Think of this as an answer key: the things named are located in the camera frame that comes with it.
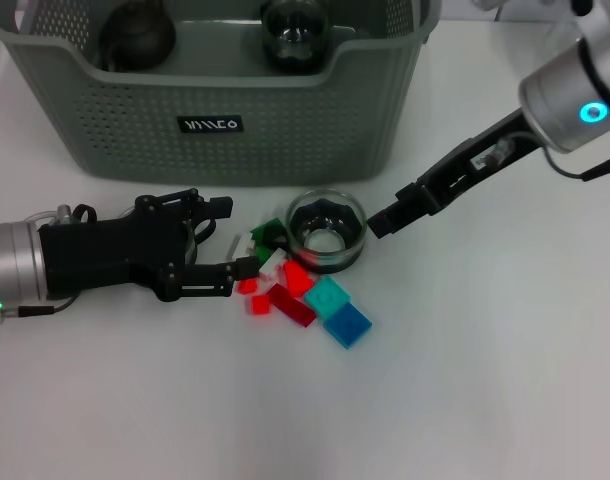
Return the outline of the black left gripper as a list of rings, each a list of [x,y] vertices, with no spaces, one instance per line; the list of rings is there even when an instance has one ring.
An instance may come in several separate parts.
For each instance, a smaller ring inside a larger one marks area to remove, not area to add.
[[[231,197],[205,199],[196,188],[141,195],[120,218],[39,228],[48,293],[65,298],[84,290],[133,283],[163,302],[230,297],[234,283],[258,276],[258,258],[185,264],[187,223],[226,219]]]

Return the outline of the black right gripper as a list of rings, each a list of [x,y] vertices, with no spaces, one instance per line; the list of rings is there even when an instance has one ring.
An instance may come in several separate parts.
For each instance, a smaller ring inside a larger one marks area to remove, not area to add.
[[[398,201],[371,216],[367,225],[377,238],[394,234],[426,214],[435,215],[466,191],[542,146],[522,110],[517,109],[458,145],[417,183],[399,190],[395,194]]]

